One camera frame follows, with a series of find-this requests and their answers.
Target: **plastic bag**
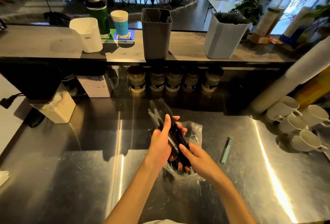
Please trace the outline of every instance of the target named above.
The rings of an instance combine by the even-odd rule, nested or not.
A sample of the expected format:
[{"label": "plastic bag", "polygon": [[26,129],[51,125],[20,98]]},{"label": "plastic bag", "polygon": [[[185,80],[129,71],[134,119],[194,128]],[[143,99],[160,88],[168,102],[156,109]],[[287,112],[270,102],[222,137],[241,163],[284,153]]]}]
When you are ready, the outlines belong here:
[{"label": "plastic bag", "polygon": [[[202,129],[203,125],[197,124],[192,121],[181,122],[184,128],[187,128],[187,133],[184,138],[187,142],[202,146]],[[167,173],[170,173],[175,179],[191,179],[205,181],[204,178],[200,177],[193,169],[190,167],[191,173],[186,173],[179,171],[177,168],[177,162],[167,162],[163,167],[163,174],[167,176]]]}]

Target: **paper cup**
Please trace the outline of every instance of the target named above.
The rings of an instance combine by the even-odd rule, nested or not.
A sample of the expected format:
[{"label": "paper cup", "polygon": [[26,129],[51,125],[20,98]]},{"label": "paper cup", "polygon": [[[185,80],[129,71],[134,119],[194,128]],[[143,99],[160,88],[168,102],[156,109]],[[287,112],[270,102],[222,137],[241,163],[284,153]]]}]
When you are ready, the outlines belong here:
[{"label": "paper cup", "polygon": [[115,10],[110,13],[118,35],[128,34],[128,13],[123,10]]}]

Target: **black plastic utensils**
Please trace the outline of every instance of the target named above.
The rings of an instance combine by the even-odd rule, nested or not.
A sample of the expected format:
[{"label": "black plastic utensils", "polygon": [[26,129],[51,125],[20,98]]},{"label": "black plastic utensils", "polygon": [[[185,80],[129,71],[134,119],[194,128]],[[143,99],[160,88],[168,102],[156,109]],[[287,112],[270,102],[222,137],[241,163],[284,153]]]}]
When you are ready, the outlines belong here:
[{"label": "black plastic utensils", "polygon": [[176,153],[178,154],[178,160],[182,163],[184,167],[190,167],[191,164],[189,160],[184,156],[184,154],[179,149],[179,145],[184,145],[189,150],[189,145],[185,141],[181,130],[177,126],[175,119],[173,119],[173,112],[170,107],[164,102],[163,98],[159,99],[159,104],[161,110],[159,111],[153,101],[150,101],[151,109],[148,109],[149,115],[152,118],[155,126],[159,128],[159,130],[163,130],[164,122],[165,122],[165,115],[169,114],[171,117],[171,128],[168,133],[169,142],[171,143],[172,147],[175,149]]}]

